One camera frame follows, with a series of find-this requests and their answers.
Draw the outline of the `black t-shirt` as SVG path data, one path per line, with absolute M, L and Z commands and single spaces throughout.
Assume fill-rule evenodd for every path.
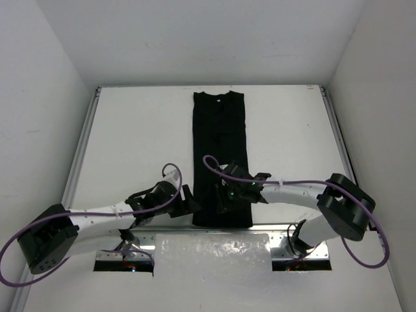
M 212 155 L 220 164 L 235 161 L 248 169 L 244 94 L 195 92 L 193 100 L 193 195 L 201 211 L 193 215 L 192 223 L 208 228 L 250 228 L 253 226 L 250 203 L 236 211 L 217 213 L 215 184 L 221 178 L 203 163 L 205 155 Z

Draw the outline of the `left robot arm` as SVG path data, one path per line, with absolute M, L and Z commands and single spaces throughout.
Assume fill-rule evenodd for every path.
M 200 209 L 187 185 L 177 190 L 161 181 L 107 207 L 75 211 L 53 205 L 18 237 L 18 244 L 31 273 L 43 274 L 67 257 L 129 246 L 134 239 L 132 229 L 149 224 L 156 216 L 176 218 Z

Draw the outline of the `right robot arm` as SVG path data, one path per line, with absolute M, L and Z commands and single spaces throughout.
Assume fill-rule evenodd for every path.
M 252 176 L 236 164 L 213 172 L 219 176 L 214 185 L 217 213 L 253 204 L 286 204 L 318 212 L 287 232 L 284 254 L 289 257 L 304 257 L 328 239 L 361 241 L 376 207 L 374 199 L 343 174 L 332 174 L 325 181 L 275 181 L 270 173 Z

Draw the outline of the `white front cover panel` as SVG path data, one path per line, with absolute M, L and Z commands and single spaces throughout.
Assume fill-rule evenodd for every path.
M 275 272 L 259 256 L 184 252 L 162 239 L 153 273 L 95 272 L 70 259 L 30 289 L 26 311 L 400 311 L 389 270 L 355 263 L 337 239 L 330 271 Z

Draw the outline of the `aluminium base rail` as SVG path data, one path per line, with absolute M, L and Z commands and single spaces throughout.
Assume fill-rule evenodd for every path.
M 117 252 L 98 251 L 95 272 L 153 272 L 155 258 L 168 250 L 162 239 L 173 238 L 184 252 L 259 256 L 270 262 L 275 272 L 330 271 L 332 268 L 327 244 L 320 243 L 300 256 L 289 248 L 294 225 L 259 225 L 249 229 L 203 229 L 192 227 L 142 227 L 132 231 L 133 238 L 121 243 Z

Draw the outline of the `right aluminium frame rail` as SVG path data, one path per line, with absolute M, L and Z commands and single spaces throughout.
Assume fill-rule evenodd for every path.
M 359 185 L 330 94 L 322 85 L 320 85 L 319 88 L 330 121 L 331 129 L 335 137 L 337 148 L 341 156 L 341 162 L 346 172 L 345 176 L 356 185 Z

